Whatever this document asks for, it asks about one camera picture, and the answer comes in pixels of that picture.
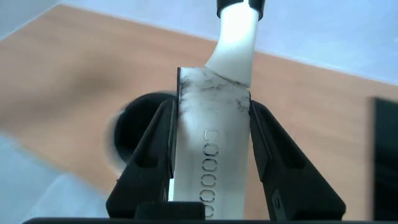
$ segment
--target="black clamp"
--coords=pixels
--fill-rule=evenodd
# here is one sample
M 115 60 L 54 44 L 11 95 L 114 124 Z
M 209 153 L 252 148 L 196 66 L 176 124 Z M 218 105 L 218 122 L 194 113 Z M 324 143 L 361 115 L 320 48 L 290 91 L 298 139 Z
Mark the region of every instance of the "black clamp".
M 217 0 L 217 16 L 221 17 L 221 11 L 233 4 L 241 3 L 243 0 Z M 266 0 L 249 0 L 249 5 L 252 9 L 255 9 L 259 13 L 259 21 L 263 17 L 264 5 Z

